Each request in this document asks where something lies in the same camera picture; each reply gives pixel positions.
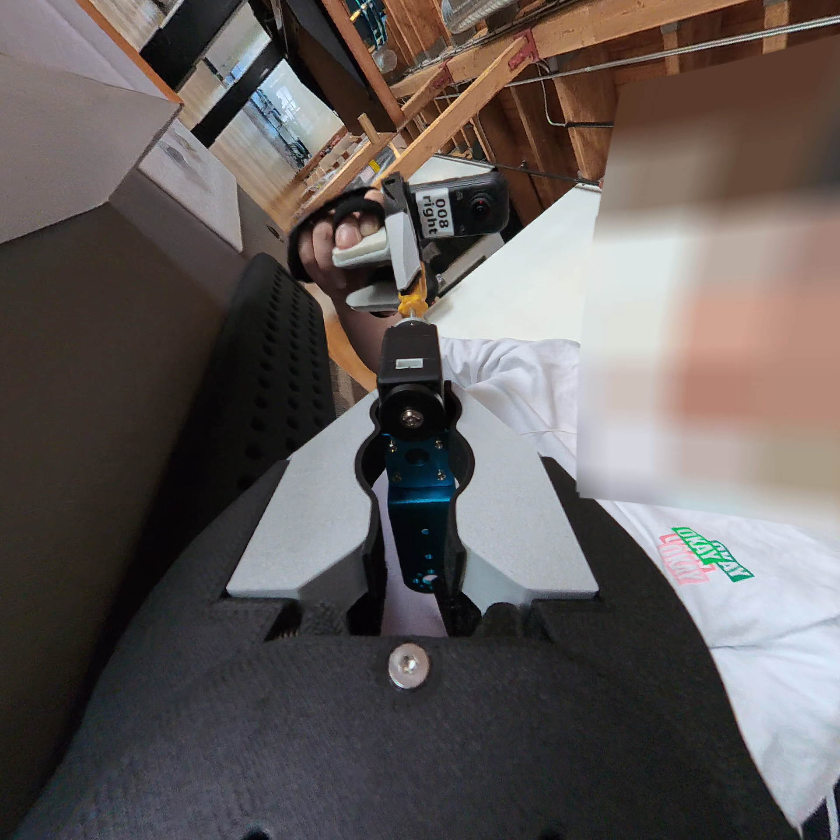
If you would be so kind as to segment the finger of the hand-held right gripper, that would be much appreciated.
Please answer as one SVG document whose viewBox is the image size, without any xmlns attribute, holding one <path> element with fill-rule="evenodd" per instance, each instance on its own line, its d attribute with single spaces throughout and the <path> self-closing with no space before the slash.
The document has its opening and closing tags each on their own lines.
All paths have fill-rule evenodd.
<svg viewBox="0 0 840 840">
<path fill-rule="evenodd" d="M 385 233 L 398 293 L 408 293 L 422 274 L 413 221 L 409 213 L 391 213 L 385 218 Z"/>
</svg>

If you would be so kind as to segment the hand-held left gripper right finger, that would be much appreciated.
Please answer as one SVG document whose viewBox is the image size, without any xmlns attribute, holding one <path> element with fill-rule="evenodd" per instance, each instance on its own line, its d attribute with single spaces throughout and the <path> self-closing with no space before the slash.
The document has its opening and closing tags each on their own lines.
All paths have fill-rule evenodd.
<svg viewBox="0 0 840 840">
<path fill-rule="evenodd" d="M 593 572 L 536 448 L 467 390 L 453 407 L 445 582 L 484 613 L 498 603 L 591 600 Z"/>
</svg>

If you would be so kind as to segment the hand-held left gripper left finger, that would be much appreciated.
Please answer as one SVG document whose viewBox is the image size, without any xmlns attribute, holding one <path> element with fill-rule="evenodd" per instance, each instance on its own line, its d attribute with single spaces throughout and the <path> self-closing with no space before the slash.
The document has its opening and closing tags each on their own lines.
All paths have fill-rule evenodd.
<svg viewBox="0 0 840 840">
<path fill-rule="evenodd" d="M 367 395 L 288 460 L 226 593 L 328 602 L 382 614 L 386 588 L 380 504 L 384 450 Z"/>
</svg>

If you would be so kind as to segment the blue toy robot arm segment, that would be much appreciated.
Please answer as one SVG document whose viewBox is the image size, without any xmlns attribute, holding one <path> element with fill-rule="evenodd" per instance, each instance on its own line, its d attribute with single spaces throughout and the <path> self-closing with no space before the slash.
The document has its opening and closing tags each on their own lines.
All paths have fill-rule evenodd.
<svg viewBox="0 0 840 840">
<path fill-rule="evenodd" d="M 377 375 L 387 514 L 405 586 L 431 595 L 445 570 L 450 417 L 434 325 L 410 318 L 385 332 Z"/>
</svg>

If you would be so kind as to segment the person's right forearm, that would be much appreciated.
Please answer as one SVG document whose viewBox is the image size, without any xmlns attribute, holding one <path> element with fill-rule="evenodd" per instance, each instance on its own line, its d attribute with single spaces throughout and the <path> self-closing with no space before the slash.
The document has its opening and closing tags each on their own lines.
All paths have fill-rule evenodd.
<svg viewBox="0 0 840 840">
<path fill-rule="evenodd" d="M 329 294 L 329 299 L 332 311 L 325 314 L 324 326 L 330 358 L 370 392 L 376 386 L 385 331 L 396 325 L 400 316 L 380 317 L 353 310 L 338 292 Z"/>
</svg>

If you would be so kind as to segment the person's right hand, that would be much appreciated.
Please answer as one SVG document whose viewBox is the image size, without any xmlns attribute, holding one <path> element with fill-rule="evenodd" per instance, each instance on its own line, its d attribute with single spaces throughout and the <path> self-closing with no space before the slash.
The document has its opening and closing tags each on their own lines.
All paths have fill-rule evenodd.
<svg viewBox="0 0 840 840">
<path fill-rule="evenodd" d="M 308 222 L 301 230 L 298 256 L 302 267 L 310 282 L 318 286 L 332 304 L 343 305 L 351 292 L 367 285 L 373 271 L 370 267 L 336 267 L 333 263 L 333 250 L 350 249 L 381 227 L 382 223 L 375 215 L 355 212 L 336 228 L 333 228 L 332 216 L 328 215 Z"/>
</svg>

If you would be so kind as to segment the black perforated board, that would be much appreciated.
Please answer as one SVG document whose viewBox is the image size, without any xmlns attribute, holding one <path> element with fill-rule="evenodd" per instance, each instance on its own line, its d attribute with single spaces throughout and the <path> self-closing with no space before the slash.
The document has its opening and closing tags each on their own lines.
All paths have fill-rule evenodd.
<svg viewBox="0 0 840 840">
<path fill-rule="evenodd" d="M 239 279 L 157 510 L 211 521 L 335 417 L 321 307 L 277 259 L 258 254 Z"/>
</svg>

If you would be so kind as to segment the person's white t-shirt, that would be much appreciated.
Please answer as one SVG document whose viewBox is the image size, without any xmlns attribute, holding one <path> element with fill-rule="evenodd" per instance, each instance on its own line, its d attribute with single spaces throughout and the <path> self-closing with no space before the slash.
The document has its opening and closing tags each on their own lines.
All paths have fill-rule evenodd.
<svg viewBox="0 0 840 840">
<path fill-rule="evenodd" d="M 577 477 L 581 347 L 440 340 L 445 378 Z M 751 757 L 803 838 L 838 838 L 838 540 L 773 521 L 598 500 L 687 608 Z"/>
</svg>

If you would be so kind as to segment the wooden beam frame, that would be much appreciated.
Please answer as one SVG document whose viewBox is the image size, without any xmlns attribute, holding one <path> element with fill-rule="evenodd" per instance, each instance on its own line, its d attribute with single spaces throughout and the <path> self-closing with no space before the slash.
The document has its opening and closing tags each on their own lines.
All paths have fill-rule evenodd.
<svg viewBox="0 0 840 840">
<path fill-rule="evenodd" d="M 836 35 L 838 2 L 592 1 L 531 2 L 491 33 L 414 67 L 377 92 L 397 106 L 393 129 L 376 129 L 365 113 L 361 141 L 308 183 L 326 150 L 283 194 L 293 224 L 339 194 L 398 140 L 417 171 L 470 127 L 487 158 L 512 161 L 525 151 L 539 165 L 559 164 L 597 182 L 606 167 L 616 97 L 630 81 L 765 55 Z"/>
</svg>

